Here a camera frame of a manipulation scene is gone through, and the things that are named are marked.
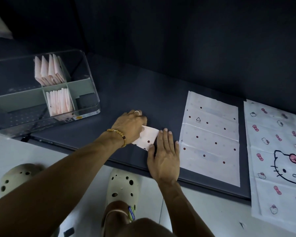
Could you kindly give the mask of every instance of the wooden bead bracelet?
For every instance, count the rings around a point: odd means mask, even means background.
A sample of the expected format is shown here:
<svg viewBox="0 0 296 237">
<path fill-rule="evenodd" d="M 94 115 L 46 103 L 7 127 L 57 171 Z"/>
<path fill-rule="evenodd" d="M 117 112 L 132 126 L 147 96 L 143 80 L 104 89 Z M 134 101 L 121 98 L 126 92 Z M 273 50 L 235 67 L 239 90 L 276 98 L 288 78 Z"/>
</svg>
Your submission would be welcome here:
<svg viewBox="0 0 296 237">
<path fill-rule="evenodd" d="M 124 139 L 124 145 L 122 145 L 121 148 L 126 146 L 126 137 L 124 136 L 124 134 L 121 131 L 119 131 L 117 129 L 107 129 L 106 131 L 115 131 L 116 133 L 120 134 L 121 137 Z"/>
</svg>

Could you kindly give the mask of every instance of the white floor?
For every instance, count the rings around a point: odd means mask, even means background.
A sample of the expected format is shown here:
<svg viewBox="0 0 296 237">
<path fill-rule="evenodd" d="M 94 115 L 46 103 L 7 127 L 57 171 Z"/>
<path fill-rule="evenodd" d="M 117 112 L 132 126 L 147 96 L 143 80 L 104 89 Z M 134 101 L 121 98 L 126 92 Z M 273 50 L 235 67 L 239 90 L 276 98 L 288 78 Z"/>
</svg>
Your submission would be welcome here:
<svg viewBox="0 0 296 237">
<path fill-rule="evenodd" d="M 52 165 L 65 154 L 0 136 L 0 178 L 23 163 Z M 100 223 L 112 168 L 103 166 L 82 200 L 60 226 L 59 236 L 74 227 L 74 237 L 100 236 Z M 296 236 L 251 216 L 249 206 L 183 188 L 187 199 L 216 237 Z M 142 177 L 136 218 L 147 217 L 171 230 L 166 204 L 153 179 Z"/>
</svg>

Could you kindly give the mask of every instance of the finger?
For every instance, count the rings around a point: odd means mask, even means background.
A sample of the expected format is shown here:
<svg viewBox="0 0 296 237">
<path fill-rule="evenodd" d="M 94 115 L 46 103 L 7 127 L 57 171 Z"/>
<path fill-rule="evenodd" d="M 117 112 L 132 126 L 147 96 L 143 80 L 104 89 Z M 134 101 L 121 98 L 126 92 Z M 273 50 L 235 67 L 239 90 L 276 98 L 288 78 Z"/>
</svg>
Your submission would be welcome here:
<svg viewBox="0 0 296 237">
<path fill-rule="evenodd" d="M 178 158 L 180 158 L 180 146 L 179 146 L 179 142 L 178 141 L 176 141 L 175 142 L 175 154 L 176 154 L 176 156 L 178 157 Z"/>
<path fill-rule="evenodd" d="M 168 132 L 169 147 L 173 154 L 175 154 L 172 131 Z"/>
<path fill-rule="evenodd" d="M 142 116 L 143 112 L 141 110 L 138 110 L 138 111 L 134 111 L 134 114 L 137 116 Z"/>
<path fill-rule="evenodd" d="M 163 146 L 164 146 L 165 150 L 170 150 L 167 128 L 163 129 Z"/>
<path fill-rule="evenodd" d="M 141 116 L 140 118 L 142 120 L 142 124 L 141 125 L 146 126 L 147 125 L 147 117 L 146 116 Z"/>
<path fill-rule="evenodd" d="M 163 131 L 160 130 L 157 137 L 157 148 L 158 150 L 164 150 L 163 146 Z"/>
<path fill-rule="evenodd" d="M 148 168 L 150 166 L 152 166 L 155 158 L 154 158 L 154 154 L 155 154 L 155 146 L 153 144 L 151 144 L 149 146 L 149 149 L 148 149 L 148 158 L 147 158 L 147 165 L 148 165 Z"/>
</svg>

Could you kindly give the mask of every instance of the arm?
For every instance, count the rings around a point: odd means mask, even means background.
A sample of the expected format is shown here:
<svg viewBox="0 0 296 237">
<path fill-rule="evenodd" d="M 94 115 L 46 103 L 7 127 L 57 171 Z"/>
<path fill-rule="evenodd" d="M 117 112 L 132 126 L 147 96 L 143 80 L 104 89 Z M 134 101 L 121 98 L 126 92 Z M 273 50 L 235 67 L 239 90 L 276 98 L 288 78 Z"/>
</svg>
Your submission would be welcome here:
<svg viewBox="0 0 296 237">
<path fill-rule="evenodd" d="M 180 172 L 179 143 L 173 143 L 172 132 L 159 131 L 157 153 L 151 145 L 147 164 L 151 176 L 156 180 L 166 203 L 173 233 L 178 237 L 214 237 L 200 216 L 184 196 L 177 182 Z"/>
<path fill-rule="evenodd" d="M 112 126 L 139 138 L 146 117 L 124 113 Z M 94 142 L 66 156 L 0 199 L 0 236 L 51 236 L 80 201 L 99 169 L 122 145 L 116 132 L 106 131 Z"/>
</svg>

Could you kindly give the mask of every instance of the left hand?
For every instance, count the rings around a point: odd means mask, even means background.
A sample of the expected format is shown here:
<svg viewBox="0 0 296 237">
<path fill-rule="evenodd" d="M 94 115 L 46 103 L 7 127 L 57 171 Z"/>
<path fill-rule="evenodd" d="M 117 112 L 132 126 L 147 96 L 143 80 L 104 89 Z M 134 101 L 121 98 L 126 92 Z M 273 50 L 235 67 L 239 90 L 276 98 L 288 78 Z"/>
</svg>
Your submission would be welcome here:
<svg viewBox="0 0 296 237">
<path fill-rule="evenodd" d="M 143 131 L 142 126 L 147 125 L 147 117 L 142 116 L 142 111 L 131 110 L 121 115 L 112 126 L 112 129 L 121 131 L 126 137 L 126 144 L 137 140 Z"/>
</svg>

